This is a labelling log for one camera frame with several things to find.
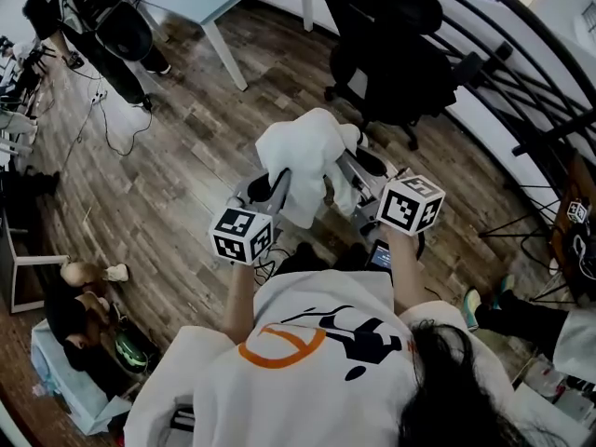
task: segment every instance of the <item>chair armrest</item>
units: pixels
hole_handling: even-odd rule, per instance
[[[484,61],[473,51],[466,55],[454,67],[454,79],[457,87],[469,83],[482,69]]]

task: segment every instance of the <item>sleeve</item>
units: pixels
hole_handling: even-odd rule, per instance
[[[174,411],[193,404],[197,373],[234,347],[220,332],[181,328],[130,410],[124,426],[127,447],[156,447]]]
[[[400,319],[412,329],[425,319],[448,324],[467,333],[474,349],[476,373],[479,383],[491,394],[495,406],[507,412],[513,398],[513,387],[503,363],[480,339],[468,332],[466,322],[459,310],[443,301],[422,303],[405,311]]]
[[[552,360],[557,371],[596,383],[596,309],[569,312]]]
[[[46,0],[27,0],[22,13],[32,24],[40,40],[49,38],[59,29],[54,12]]]

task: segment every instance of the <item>white cube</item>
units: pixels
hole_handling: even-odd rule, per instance
[[[385,187],[376,220],[414,235],[437,220],[445,193],[421,175],[391,181]]]
[[[574,224],[582,224],[586,221],[588,211],[581,202],[572,202],[567,209],[567,217]]]
[[[218,256],[252,264],[273,244],[273,219],[262,213],[226,207],[213,217],[209,235]]]

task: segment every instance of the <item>headphones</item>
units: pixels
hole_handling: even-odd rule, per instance
[[[579,259],[579,269],[581,270],[581,273],[584,275],[584,277],[596,281],[596,277],[594,277],[592,271],[584,265],[584,257],[586,256],[587,247],[586,242],[584,242],[580,235],[574,236],[572,247],[577,255],[577,258]]]

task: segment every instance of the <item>black office chair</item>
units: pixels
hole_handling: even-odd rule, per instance
[[[453,104],[454,91],[480,70],[481,58],[470,53],[452,70],[422,36],[440,28],[438,0],[325,1],[340,35],[330,62],[336,84],[325,89],[325,99],[340,96],[356,107],[362,131],[373,121],[401,126],[416,150],[411,126]]]

